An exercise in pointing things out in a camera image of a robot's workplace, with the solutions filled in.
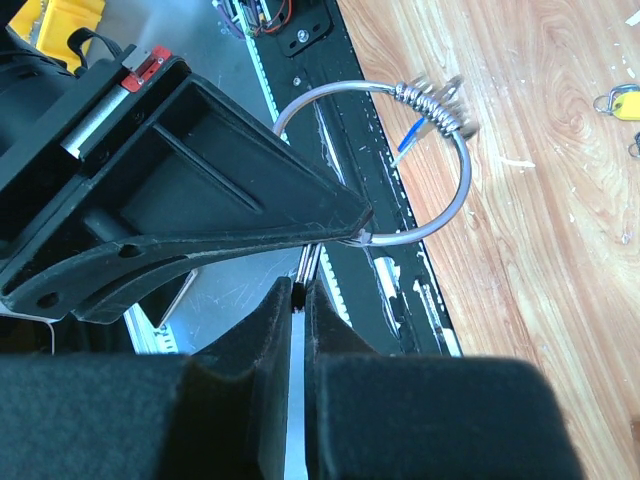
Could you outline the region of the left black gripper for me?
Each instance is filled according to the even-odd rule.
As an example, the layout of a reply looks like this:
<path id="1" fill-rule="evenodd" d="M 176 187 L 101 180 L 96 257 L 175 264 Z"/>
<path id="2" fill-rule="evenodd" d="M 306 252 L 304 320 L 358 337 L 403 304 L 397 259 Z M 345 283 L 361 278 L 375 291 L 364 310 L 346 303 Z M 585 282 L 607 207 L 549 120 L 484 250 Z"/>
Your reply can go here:
<path id="1" fill-rule="evenodd" d="M 162 284 L 231 258 L 346 240 L 370 203 L 158 46 L 82 77 L 1 29 L 1 241 L 79 229 L 128 236 L 1 294 L 12 312 L 111 323 Z"/>

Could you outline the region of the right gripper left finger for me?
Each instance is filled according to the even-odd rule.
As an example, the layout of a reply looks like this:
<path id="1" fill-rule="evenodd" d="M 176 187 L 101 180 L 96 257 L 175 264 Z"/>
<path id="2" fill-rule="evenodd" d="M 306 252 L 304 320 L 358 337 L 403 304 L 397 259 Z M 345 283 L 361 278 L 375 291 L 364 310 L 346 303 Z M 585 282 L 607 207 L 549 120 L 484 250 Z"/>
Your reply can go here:
<path id="1" fill-rule="evenodd" d="M 280 479 L 291 282 L 194 355 L 1 358 L 5 479 Z"/>

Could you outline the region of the silver metal keyring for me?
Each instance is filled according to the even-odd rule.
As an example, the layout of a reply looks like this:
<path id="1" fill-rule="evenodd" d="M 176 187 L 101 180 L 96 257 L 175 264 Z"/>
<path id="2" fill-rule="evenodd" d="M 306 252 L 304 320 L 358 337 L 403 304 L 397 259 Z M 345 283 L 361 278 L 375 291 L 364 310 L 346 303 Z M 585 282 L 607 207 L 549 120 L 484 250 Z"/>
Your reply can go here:
<path id="1" fill-rule="evenodd" d="M 434 130 L 455 147 L 460 176 L 456 193 L 449 205 L 433 220 L 407 231 L 392 234 L 373 234 L 361 231 L 345 243 L 353 247 L 388 247 L 416 243 L 444 227 L 462 208 L 471 187 L 472 164 L 467 141 L 476 134 L 478 125 L 465 115 L 461 102 L 454 99 L 463 83 L 463 77 L 456 75 L 444 85 L 430 83 L 424 76 L 412 82 L 400 82 L 395 85 L 366 80 L 338 81 L 315 87 L 293 100 L 279 114 L 272 128 L 281 135 L 291 118 L 304 106 L 317 99 L 346 91 L 384 93 L 395 101 L 411 108 L 420 115 L 420 119 L 411 127 L 398 147 L 398 155 L 391 166 L 397 167 L 417 143 L 427 133 Z"/>

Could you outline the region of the blue key tag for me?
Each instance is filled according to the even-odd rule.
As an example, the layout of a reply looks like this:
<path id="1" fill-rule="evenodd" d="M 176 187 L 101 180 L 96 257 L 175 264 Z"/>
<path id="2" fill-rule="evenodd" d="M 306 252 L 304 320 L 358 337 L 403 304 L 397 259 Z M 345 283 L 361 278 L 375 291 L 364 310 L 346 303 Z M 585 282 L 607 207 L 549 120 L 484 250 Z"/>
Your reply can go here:
<path id="1" fill-rule="evenodd" d="M 430 131 L 432 125 L 425 119 L 420 118 L 407 132 L 404 139 L 398 146 L 398 154 L 391 163 L 392 168 L 396 168 L 404 157 L 424 138 Z"/>

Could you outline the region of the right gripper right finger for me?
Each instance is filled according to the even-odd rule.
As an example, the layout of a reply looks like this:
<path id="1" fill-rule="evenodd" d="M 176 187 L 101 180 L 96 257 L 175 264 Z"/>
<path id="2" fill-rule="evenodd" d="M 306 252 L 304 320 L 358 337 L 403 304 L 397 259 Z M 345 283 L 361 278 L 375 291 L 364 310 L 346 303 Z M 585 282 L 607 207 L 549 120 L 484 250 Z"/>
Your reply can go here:
<path id="1" fill-rule="evenodd" d="M 580 479 L 556 396 L 531 364 L 385 356 L 305 299 L 305 454 L 313 479 Z"/>

